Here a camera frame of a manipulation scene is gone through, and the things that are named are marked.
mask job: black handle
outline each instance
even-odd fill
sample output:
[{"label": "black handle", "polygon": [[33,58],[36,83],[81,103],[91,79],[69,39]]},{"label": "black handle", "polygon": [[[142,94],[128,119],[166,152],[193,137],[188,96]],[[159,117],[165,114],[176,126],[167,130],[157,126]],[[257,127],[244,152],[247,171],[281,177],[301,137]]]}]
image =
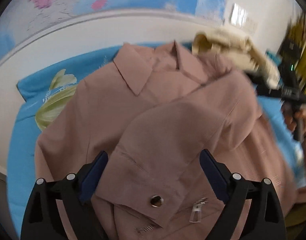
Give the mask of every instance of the black handle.
[{"label": "black handle", "polygon": [[297,120],[295,119],[296,123],[297,123],[297,126],[294,130],[294,133],[293,133],[293,138],[300,142],[300,143],[303,143],[304,141],[304,135],[303,135],[303,120]]}]

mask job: blue fabric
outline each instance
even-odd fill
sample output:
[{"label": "blue fabric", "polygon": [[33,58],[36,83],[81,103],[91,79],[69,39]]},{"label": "blue fabric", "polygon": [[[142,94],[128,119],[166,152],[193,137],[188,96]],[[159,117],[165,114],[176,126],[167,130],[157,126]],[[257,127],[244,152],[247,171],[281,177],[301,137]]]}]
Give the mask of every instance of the blue fabric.
[{"label": "blue fabric", "polygon": [[[160,44],[145,44],[155,47]],[[20,108],[12,132],[8,155],[8,203],[16,232],[20,235],[25,207],[35,183],[34,152],[35,142],[41,131],[35,121],[36,111],[46,99],[62,90],[57,87],[49,91],[50,84],[60,70],[66,69],[65,74],[73,74],[77,83],[84,77],[110,62],[119,46],[100,49],[79,55],[44,68],[18,82],[18,89],[26,103]],[[294,147],[290,133],[287,133],[280,112],[280,103],[271,102],[273,99],[259,99],[263,108],[271,119],[277,136],[278,145],[296,174],[300,174],[294,165]]]}]

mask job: white wall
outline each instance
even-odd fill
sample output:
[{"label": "white wall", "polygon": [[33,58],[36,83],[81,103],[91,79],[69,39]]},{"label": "white wall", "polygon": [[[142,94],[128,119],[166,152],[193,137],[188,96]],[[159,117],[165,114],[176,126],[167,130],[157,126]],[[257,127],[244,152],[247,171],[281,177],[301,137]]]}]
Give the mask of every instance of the white wall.
[{"label": "white wall", "polygon": [[267,49],[278,51],[288,22],[300,12],[295,0],[227,0],[224,13],[225,27],[237,33],[240,31],[229,24],[234,3],[243,7],[250,18],[258,23],[258,28],[251,37],[262,52]]}]

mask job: white round joint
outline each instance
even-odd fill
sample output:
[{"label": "white round joint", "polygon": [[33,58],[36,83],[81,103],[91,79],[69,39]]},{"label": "white round joint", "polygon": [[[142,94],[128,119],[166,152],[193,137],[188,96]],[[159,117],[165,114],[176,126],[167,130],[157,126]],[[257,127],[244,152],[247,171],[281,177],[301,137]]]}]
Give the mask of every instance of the white round joint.
[{"label": "white round joint", "polygon": [[68,180],[73,180],[73,179],[75,179],[75,174],[74,173],[71,173],[71,174],[68,174],[67,176],[66,176],[66,179],[68,179]]},{"label": "white round joint", "polygon": [[43,184],[43,182],[44,182],[44,179],[42,179],[42,178],[36,180],[37,185],[41,185],[41,184]]},{"label": "white round joint", "polygon": [[271,180],[268,179],[268,178],[265,178],[264,179],[264,183],[267,184],[267,185],[270,185],[271,184]]},{"label": "white round joint", "polygon": [[236,180],[240,180],[242,178],[242,176],[238,173],[234,173],[233,178],[236,179]]}]

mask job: blue bed sheet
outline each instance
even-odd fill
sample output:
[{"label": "blue bed sheet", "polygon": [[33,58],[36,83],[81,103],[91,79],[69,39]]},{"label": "blue bed sheet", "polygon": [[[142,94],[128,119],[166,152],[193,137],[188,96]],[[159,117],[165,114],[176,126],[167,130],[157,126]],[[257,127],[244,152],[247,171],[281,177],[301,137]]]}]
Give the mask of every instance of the blue bed sheet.
[{"label": "blue bed sheet", "polygon": [[[159,44],[146,44],[155,47]],[[20,235],[25,207],[35,183],[34,151],[37,137],[48,115],[35,118],[36,112],[59,95],[71,96],[74,86],[85,76],[111,61],[120,47],[112,47],[79,55],[58,62],[18,82],[18,89],[26,103],[20,108],[13,128],[8,155],[8,203],[16,232]],[[283,122],[279,100],[259,98],[269,116],[277,143],[297,177],[298,185],[304,185],[305,172],[299,161],[301,146],[293,141]]]}]

